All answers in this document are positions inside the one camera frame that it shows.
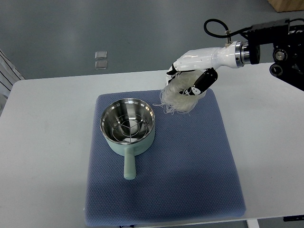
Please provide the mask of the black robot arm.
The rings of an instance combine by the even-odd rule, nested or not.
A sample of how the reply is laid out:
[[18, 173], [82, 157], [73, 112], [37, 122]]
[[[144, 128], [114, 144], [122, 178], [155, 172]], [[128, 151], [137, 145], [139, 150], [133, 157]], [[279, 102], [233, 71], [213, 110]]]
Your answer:
[[[273, 44], [273, 61], [269, 68], [270, 74], [300, 90], [304, 89], [304, 25], [291, 25], [297, 19], [281, 19], [230, 32], [228, 26], [219, 19], [208, 19], [204, 22], [205, 33], [215, 38], [225, 38], [227, 44], [231, 37], [241, 35], [247, 42], [236, 45], [236, 62], [238, 64], [260, 63], [260, 46]], [[225, 35], [214, 34], [207, 28], [207, 24], [216, 22], [225, 29]]]

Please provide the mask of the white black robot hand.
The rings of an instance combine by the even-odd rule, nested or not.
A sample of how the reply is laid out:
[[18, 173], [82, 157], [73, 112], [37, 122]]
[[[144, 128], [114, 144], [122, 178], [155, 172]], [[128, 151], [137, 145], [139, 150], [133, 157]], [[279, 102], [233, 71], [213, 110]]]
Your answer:
[[226, 47], [190, 50], [172, 64], [167, 75], [176, 79], [183, 72], [201, 71], [193, 85], [179, 89], [181, 95], [199, 96], [217, 80], [216, 70], [219, 67], [243, 67], [250, 63], [249, 56], [249, 44], [241, 41], [232, 42]]

